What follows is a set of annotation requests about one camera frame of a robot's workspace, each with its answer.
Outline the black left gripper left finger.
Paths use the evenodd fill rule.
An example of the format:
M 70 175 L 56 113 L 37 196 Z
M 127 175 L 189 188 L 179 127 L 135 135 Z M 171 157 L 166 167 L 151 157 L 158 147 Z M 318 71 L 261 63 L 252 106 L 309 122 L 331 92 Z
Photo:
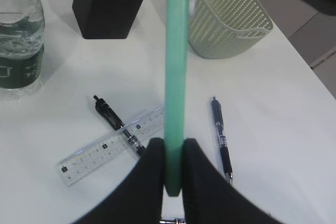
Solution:
M 164 181 L 164 141 L 153 138 L 120 185 L 74 223 L 159 223 Z

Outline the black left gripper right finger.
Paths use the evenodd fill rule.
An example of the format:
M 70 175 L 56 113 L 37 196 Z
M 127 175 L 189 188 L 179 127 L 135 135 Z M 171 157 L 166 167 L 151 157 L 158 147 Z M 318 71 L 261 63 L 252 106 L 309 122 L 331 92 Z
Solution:
M 193 138 L 183 143 L 181 172 L 187 223 L 280 223 L 231 186 Z

